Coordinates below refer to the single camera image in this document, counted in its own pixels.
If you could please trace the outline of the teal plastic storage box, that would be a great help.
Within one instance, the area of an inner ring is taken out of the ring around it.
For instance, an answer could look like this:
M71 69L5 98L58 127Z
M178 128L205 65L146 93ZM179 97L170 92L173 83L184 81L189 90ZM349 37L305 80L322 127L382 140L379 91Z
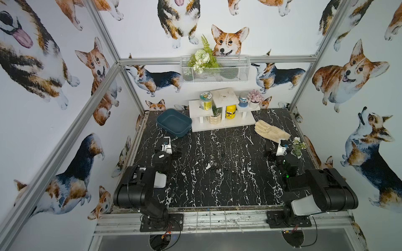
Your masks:
M192 119L177 110L167 109L158 116L157 124L170 134L182 138L191 130Z

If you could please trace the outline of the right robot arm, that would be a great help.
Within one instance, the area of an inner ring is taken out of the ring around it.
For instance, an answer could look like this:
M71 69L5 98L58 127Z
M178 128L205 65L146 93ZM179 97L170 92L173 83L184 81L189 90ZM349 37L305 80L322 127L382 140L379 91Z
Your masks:
M279 184L286 192L283 210L267 212L270 228L310 227L311 215L358 207L357 195L336 169L313 168L298 174L297 157L291 154L277 155L269 150L265 156L275 162Z

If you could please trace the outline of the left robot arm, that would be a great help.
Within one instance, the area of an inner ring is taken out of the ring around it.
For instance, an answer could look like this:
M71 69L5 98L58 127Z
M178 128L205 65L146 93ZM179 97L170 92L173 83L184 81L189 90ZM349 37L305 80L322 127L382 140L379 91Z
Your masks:
M126 168L113 195L114 205L137 209L141 214L140 232L181 231L183 214L170 214L167 207L154 197L155 189L168 185L172 161L182 156L181 149L162 150L153 156L150 166Z

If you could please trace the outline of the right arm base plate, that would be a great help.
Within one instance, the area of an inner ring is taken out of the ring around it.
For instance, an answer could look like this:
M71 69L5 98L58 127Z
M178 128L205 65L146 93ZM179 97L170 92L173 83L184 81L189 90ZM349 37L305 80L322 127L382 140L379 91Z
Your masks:
M308 216L287 215L284 211L267 211L267 224L271 229L312 227Z

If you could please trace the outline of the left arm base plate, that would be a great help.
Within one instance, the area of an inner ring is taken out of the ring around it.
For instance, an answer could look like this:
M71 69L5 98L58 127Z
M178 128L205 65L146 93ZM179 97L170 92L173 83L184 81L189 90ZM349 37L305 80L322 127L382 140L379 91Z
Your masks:
M140 232L169 232L183 229L184 214L169 213L161 219L143 216L141 219Z

